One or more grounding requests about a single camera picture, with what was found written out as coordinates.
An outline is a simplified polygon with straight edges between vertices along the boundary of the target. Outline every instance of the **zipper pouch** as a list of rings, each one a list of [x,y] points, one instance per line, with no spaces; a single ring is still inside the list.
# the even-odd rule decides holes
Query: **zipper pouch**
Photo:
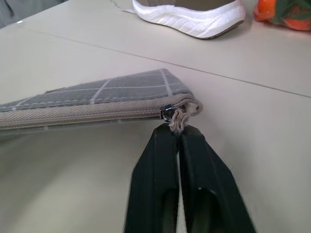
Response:
[[[182,131],[202,111],[190,90],[166,69],[80,84],[0,105],[0,133],[164,119]]]

